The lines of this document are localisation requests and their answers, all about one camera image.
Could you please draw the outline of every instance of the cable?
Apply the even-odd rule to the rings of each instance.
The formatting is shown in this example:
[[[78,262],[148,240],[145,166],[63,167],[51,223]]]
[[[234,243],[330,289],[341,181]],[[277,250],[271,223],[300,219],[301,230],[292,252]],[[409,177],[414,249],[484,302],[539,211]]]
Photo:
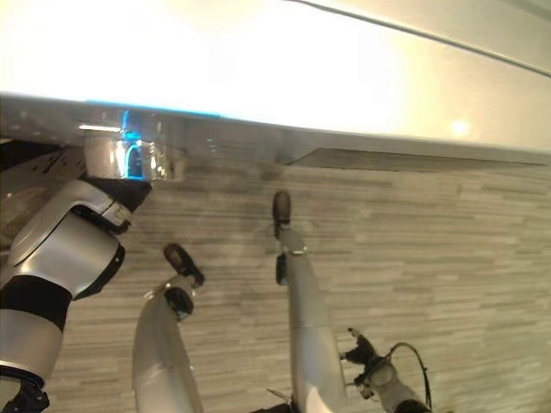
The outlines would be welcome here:
[[[430,394],[430,382],[429,382],[429,376],[427,374],[428,368],[424,365],[423,360],[421,359],[421,355],[419,354],[417,349],[413,347],[409,342],[397,342],[396,344],[393,345],[393,347],[390,349],[387,355],[385,355],[384,358],[387,359],[389,362],[392,361],[393,353],[400,347],[409,348],[417,356],[417,360],[423,371],[424,399],[427,406],[429,406],[429,409],[432,410],[432,396]]]

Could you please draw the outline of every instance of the silver robot arm segment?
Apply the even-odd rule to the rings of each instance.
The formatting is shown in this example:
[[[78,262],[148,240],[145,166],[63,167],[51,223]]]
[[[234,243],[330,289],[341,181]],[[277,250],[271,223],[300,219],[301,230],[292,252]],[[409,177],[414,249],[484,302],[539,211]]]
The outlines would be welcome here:
[[[19,380],[3,411],[42,411],[72,300],[99,293],[121,266],[124,232],[147,182],[67,183],[15,238],[0,292],[0,376]]]
[[[416,392],[400,380],[398,371],[390,360],[393,351],[404,343],[397,344],[387,356],[381,357],[365,336],[354,329],[349,329],[349,332],[356,338],[356,348],[344,353],[342,358],[364,365],[364,372],[354,380],[364,398],[377,394],[386,413],[430,412],[430,408],[421,402]],[[427,397],[427,402],[430,404],[430,397]]]
[[[178,275],[146,295],[134,338],[133,389],[139,413],[202,413],[193,367],[178,322],[193,312],[204,276],[177,244],[164,249]]]

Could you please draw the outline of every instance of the blue led light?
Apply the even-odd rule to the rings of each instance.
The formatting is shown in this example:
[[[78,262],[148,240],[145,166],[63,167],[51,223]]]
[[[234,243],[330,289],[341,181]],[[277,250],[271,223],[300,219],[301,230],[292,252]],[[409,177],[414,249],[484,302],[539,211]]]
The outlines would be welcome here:
[[[137,176],[137,175],[132,175],[132,174],[130,173],[131,167],[134,166],[134,165],[131,165],[131,164],[130,164],[130,155],[132,154],[133,151],[137,151],[138,159],[139,159],[140,162],[141,162],[141,148],[140,148],[139,146],[137,146],[136,144],[132,144],[132,145],[127,149],[127,152],[126,152],[126,154],[125,154],[125,156],[124,156],[125,178],[127,178],[127,179],[136,179],[136,180],[144,180],[145,177],[144,177],[144,171],[143,171],[142,165],[139,166],[141,175]]]

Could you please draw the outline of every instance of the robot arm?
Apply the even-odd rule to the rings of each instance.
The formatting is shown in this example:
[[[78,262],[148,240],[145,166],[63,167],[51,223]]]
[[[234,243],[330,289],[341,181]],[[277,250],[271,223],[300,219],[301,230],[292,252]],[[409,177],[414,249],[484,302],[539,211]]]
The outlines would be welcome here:
[[[121,266],[124,232],[151,186],[81,178],[67,183],[15,238],[0,292],[0,376],[19,392],[3,411],[42,411],[71,301],[99,293]]]
[[[364,372],[354,380],[362,396],[370,398],[377,394],[386,413],[430,412],[418,395],[402,383],[390,358],[379,356],[369,340],[358,331],[349,331],[356,338],[357,347],[343,354],[342,358],[364,365]]]

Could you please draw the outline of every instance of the gray striped surface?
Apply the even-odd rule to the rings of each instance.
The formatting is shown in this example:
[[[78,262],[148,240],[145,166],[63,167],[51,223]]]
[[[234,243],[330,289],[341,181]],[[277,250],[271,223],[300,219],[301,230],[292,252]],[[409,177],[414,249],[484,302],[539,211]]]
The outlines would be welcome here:
[[[551,169],[439,173],[191,161],[159,184],[122,237],[127,259],[71,306],[48,384],[54,412],[134,412],[133,333],[143,293],[172,273],[178,242],[207,276],[181,331],[207,413],[278,404],[290,392],[287,295],[275,283],[270,202],[294,202],[341,351],[362,330],[386,352],[415,344],[435,411],[551,411]],[[412,354],[396,364],[423,394]],[[359,367],[345,366],[351,381]],[[350,412],[376,412],[349,388]]]

